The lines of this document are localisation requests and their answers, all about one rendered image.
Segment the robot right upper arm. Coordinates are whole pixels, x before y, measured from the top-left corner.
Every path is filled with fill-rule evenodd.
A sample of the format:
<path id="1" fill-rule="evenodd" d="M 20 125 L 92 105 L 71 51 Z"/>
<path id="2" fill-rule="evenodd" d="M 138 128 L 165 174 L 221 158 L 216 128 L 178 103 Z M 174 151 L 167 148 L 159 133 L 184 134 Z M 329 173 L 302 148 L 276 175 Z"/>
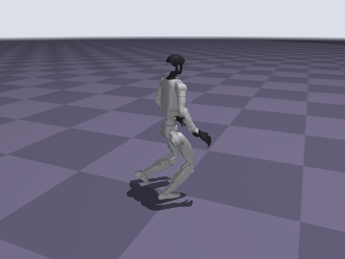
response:
<path id="1" fill-rule="evenodd" d="M 186 105 L 187 86 L 184 83 L 175 82 L 175 92 L 177 93 L 177 104 L 178 104 L 177 115 L 180 118 L 183 118 L 185 117 L 183 110 L 185 109 L 185 105 Z"/>

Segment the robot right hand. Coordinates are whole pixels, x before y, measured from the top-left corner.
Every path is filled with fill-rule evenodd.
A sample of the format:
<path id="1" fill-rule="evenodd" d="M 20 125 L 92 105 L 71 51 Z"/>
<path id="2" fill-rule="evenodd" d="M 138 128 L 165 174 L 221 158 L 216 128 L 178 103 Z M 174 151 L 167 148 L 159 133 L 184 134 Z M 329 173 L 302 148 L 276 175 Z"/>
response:
<path id="1" fill-rule="evenodd" d="M 210 144 L 211 144 L 211 137 L 208 136 L 207 132 L 201 132 L 201 130 L 199 130 L 198 134 L 195 133 L 195 132 L 193 132 L 192 134 L 194 136 L 196 136 L 196 137 L 200 137 L 203 141 L 205 141 L 208 144 L 208 147 L 210 146 Z"/>

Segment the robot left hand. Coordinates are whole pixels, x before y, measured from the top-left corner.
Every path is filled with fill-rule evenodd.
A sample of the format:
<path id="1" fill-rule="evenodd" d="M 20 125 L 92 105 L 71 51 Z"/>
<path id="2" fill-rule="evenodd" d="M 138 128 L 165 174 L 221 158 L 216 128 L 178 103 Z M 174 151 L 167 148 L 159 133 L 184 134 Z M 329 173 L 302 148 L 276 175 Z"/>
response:
<path id="1" fill-rule="evenodd" d="M 176 121 L 180 122 L 181 125 L 183 126 L 183 124 L 184 124 L 183 119 L 184 119 L 185 117 L 183 117 L 183 118 L 180 118 L 179 116 L 175 116 L 175 117 L 176 117 Z M 184 124 L 184 126 L 185 126 L 185 124 Z"/>

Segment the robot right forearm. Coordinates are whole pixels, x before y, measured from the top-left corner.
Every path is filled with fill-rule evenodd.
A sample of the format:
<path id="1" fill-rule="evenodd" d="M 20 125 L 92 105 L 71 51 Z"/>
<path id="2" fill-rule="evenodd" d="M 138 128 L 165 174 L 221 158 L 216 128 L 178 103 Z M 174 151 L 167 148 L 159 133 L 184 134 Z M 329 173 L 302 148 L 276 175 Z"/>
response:
<path id="1" fill-rule="evenodd" d="M 199 129 L 196 128 L 195 124 L 192 122 L 192 118 L 191 118 L 191 116 L 190 116 L 190 113 L 189 113 L 188 109 L 185 108 L 185 109 L 183 110 L 183 113 L 184 113 L 184 116 L 185 116 L 185 118 L 183 119 L 183 122 L 184 122 L 184 124 L 186 125 L 186 127 L 188 128 L 189 132 L 191 132 L 191 134 L 192 134 L 193 132 L 195 132 L 195 133 L 198 134 Z"/>

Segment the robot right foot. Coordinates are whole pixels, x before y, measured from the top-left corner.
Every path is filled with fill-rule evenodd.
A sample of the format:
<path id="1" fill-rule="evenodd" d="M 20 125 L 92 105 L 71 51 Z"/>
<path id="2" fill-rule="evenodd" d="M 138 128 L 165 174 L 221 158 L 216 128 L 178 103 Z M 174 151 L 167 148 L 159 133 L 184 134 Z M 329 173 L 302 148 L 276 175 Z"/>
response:
<path id="1" fill-rule="evenodd" d="M 158 199 L 159 200 L 172 199 L 172 198 L 176 198 L 176 197 L 180 197 L 181 196 L 180 192 L 171 192 L 168 195 L 164 195 L 164 193 L 165 192 L 159 193 L 159 195 L 158 195 Z"/>

